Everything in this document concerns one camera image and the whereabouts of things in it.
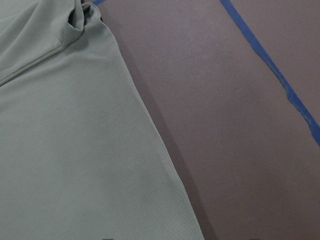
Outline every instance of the fabric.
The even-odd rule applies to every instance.
[[[1,4],[0,240],[203,240],[98,8]]]

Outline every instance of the textured fabric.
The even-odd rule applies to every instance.
[[[26,2],[0,10],[0,240],[203,240],[97,7]]]

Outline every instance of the floor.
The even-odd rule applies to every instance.
[[[320,123],[320,1],[231,1]],[[220,1],[99,9],[205,239],[320,239],[320,149]]]

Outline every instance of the green-gray cloth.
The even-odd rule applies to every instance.
[[[98,8],[2,0],[0,240],[102,239],[204,238]]]

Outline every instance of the blue tape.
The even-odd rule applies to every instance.
[[[300,112],[303,116],[304,120],[308,123],[310,128],[311,134],[320,147],[320,127],[312,117],[308,109],[305,107],[303,102],[297,96],[293,88],[287,82],[283,74],[280,72],[276,64],[272,61],[271,57],[268,55],[266,50],[262,47],[256,36],[250,30],[248,25],[245,23],[243,18],[240,16],[236,8],[230,2],[230,0],[220,0],[222,5],[224,6],[225,10],[228,12],[234,23],[238,26],[240,31],[242,32],[245,39],[251,44],[253,50],[263,59],[263,61],[268,65],[268,67],[272,70],[272,72],[276,75],[279,79],[280,83],[282,84],[283,88],[285,89],[286,96],[290,103]]]
[[[95,0],[94,2],[93,2],[93,4],[94,5],[99,5],[100,3],[103,3],[105,0]]]

